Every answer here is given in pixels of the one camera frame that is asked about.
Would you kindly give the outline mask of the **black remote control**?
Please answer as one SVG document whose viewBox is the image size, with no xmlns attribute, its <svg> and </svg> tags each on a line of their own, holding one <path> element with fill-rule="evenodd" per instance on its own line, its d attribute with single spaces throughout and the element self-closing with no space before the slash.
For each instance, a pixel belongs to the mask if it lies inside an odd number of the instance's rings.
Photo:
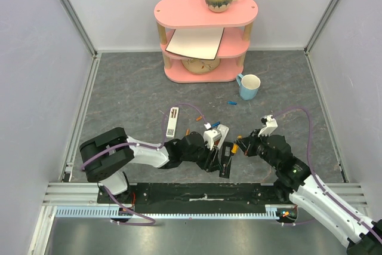
<svg viewBox="0 0 382 255">
<path fill-rule="evenodd" d="M 234 156 L 232 152 L 233 147 L 233 142 L 224 142 L 222 145 L 219 173 L 219 177 L 221 178 L 228 179 L 230 177 L 231 163 Z"/>
</svg>

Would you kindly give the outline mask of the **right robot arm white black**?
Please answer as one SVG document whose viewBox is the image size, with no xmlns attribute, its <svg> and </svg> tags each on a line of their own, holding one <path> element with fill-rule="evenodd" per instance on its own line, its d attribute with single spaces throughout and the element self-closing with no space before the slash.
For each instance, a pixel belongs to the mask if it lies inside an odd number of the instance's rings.
<svg viewBox="0 0 382 255">
<path fill-rule="evenodd" d="M 324 183 L 310 167 L 293 155 L 284 136 L 259 136 L 254 130 L 235 143 L 245 156 L 258 156 L 276 172 L 273 196 L 291 201 L 326 227 L 347 254 L 381 254 L 381 221 L 353 208 Z"/>
</svg>

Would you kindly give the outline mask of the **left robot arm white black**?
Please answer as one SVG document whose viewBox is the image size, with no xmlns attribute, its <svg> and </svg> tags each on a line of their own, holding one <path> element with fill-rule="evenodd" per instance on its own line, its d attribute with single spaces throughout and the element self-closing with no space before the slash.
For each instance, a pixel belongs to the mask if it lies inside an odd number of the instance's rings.
<svg viewBox="0 0 382 255">
<path fill-rule="evenodd" d="M 122 127 L 113 128 L 80 145 L 81 170 L 89 182 L 106 187 L 116 202 L 125 203 L 131 189 L 121 171 L 124 166 L 130 163 L 171 169 L 182 162 L 195 162 L 205 171 L 214 171 L 219 167 L 215 159 L 228 131 L 220 124 L 203 134 L 191 132 L 182 139 L 154 145 L 127 136 Z"/>
</svg>

